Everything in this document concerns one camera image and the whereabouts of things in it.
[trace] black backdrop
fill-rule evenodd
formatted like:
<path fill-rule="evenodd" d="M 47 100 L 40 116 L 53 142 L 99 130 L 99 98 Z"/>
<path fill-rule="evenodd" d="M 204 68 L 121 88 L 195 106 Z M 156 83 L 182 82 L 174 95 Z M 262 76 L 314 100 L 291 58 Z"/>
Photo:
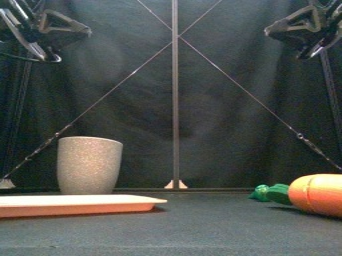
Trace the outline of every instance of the black backdrop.
<path fill-rule="evenodd" d="M 59 65 L 0 60 L 4 174 L 113 88 L 63 136 L 104 137 L 124 144 L 117 187 L 163 188 L 175 168 L 191 188 L 254 187 L 337 172 L 244 91 L 341 163 L 321 59 L 298 61 L 295 52 L 263 34 L 264 27 L 306 6 L 306 1 L 179 1 L 178 106 L 172 102 L 172 1 L 51 0 L 45 4 L 87 24 L 93 34 L 64 49 Z M 337 79 L 338 48 L 329 52 Z M 15 133 L 13 120 L 20 121 Z M 55 142 L 15 172 L 17 186 L 57 186 L 56 149 Z"/>

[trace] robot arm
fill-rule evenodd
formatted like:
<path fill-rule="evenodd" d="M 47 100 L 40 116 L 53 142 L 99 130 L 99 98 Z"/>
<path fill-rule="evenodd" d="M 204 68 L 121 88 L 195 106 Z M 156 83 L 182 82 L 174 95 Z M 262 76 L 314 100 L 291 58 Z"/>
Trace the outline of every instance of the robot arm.
<path fill-rule="evenodd" d="M 338 0 L 322 6 L 318 1 L 276 21 L 264 29 L 266 36 L 290 45 L 298 59 L 314 57 L 342 36 L 342 4 Z"/>
<path fill-rule="evenodd" d="M 35 15 L 25 1 L 20 5 L 16 0 L 8 0 L 0 6 L 0 18 L 0 42 L 17 40 L 36 61 L 60 62 L 61 48 L 91 36 L 89 27 L 59 12 L 44 10 Z"/>

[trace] diagonal wire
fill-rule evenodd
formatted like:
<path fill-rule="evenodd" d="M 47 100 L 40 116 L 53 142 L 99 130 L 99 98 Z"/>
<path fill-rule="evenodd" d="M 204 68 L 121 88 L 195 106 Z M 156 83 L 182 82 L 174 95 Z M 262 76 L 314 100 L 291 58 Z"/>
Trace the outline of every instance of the diagonal wire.
<path fill-rule="evenodd" d="M 190 48 L 204 58 L 204 60 L 219 70 L 219 72 L 230 79 L 230 81 L 240 88 L 240 90 L 254 99 L 254 101 L 264 108 L 264 110 L 275 117 L 275 119 L 295 133 L 296 138 L 310 147 L 310 149 L 321 155 L 326 161 L 339 170 L 342 171 L 342 167 L 327 157 L 323 151 L 318 148 L 318 146 L 305 137 L 305 135 L 298 132 L 290 124 L 275 114 L 275 112 L 266 106 L 266 104 L 254 96 L 254 94 L 234 80 L 234 78 L 222 70 L 222 68 L 208 59 L 208 57 L 183 39 L 183 42 L 190 46 Z"/>
<path fill-rule="evenodd" d="M 119 88 L 119 86 L 136 74 L 136 72 L 156 58 L 156 56 L 170 47 L 172 42 L 170 42 L 154 55 L 147 59 L 147 61 L 131 72 L 131 74 L 111 88 L 111 90 L 95 101 L 95 103 L 81 112 L 81 114 L 65 125 L 65 127 L 57 131 L 51 138 L 48 138 L 36 150 L 24 158 L 24 160 L 15 166 L 15 168 L 3 176 L 0 182 L 5 180 L 20 168 L 21 166 L 32 160 L 32 158 L 45 149 L 45 147 L 60 137 L 60 135 L 72 127 L 72 125 L 79 121 L 79 119 L 99 105 L 99 103 L 111 95 L 111 93 Z"/>
<path fill-rule="evenodd" d="M 138 2 L 144 6 L 148 12 L 156 17 L 156 19 L 166 25 L 168 29 L 170 26 L 160 19 L 160 17 L 152 12 L 152 10 L 142 3 L 140 0 Z M 291 125 L 275 114 L 275 112 L 267 107 L 267 105 L 254 96 L 254 94 L 238 83 L 238 81 L 223 71 L 223 69 L 208 59 L 208 57 L 190 44 L 190 42 L 182 37 L 182 35 L 194 27 L 194 25 L 203 19 L 203 17 L 211 12 L 211 10 L 218 6 L 222 2 L 219 0 L 211 8 L 202 14 L 202 16 L 192 22 L 192 24 L 184 29 L 184 31 L 179 34 L 178 38 L 190 46 L 190 48 L 206 59 L 206 61 L 215 67 L 216 70 L 230 79 L 230 81 L 239 87 L 239 89 L 251 97 L 251 99 L 263 107 L 263 109 L 275 117 L 275 119 L 290 129 L 291 132 L 295 133 L 296 138 L 302 140 L 302 142 L 310 147 L 310 149 L 321 155 L 326 161 L 339 170 L 342 171 L 342 167 L 326 156 L 323 151 L 317 147 L 317 145 L 305 137 L 305 135 L 298 132 Z"/>

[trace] black fabric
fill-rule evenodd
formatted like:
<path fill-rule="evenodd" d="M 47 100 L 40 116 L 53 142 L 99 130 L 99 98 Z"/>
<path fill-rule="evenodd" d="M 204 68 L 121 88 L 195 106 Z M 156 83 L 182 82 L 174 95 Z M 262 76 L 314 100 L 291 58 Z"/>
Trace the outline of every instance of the black fabric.
<path fill-rule="evenodd" d="M 171 1 L 142 2 L 171 27 Z M 216 3 L 179 2 L 180 179 L 192 188 L 236 188 L 337 172 L 227 77 L 339 163 L 319 58 L 298 61 L 263 33 L 306 1 L 223 0 L 206 14 Z M 63 136 L 120 141 L 117 187 L 163 188 L 174 175 L 171 30 L 134 0 L 47 1 L 47 7 L 93 34 L 65 48 L 60 65 L 32 67 L 13 163 L 120 85 Z M 57 186 L 56 148 L 13 174 L 17 186 Z"/>
<path fill-rule="evenodd" d="M 144 213 L 0 220 L 3 255 L 341 255 L 342 222 L 247 194 L 142 194 Z"/>

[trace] gray speckled cup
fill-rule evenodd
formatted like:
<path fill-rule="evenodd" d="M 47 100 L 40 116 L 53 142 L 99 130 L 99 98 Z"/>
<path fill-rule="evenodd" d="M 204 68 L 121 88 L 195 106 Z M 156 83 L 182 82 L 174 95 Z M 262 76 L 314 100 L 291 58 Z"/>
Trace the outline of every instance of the gray speckled cup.
<path fill-rule="evenodd" d="M 111 194 L 120 170 L 123 144 L 73 136 L 59 140 L 57 182 L 64 195 Z"/>

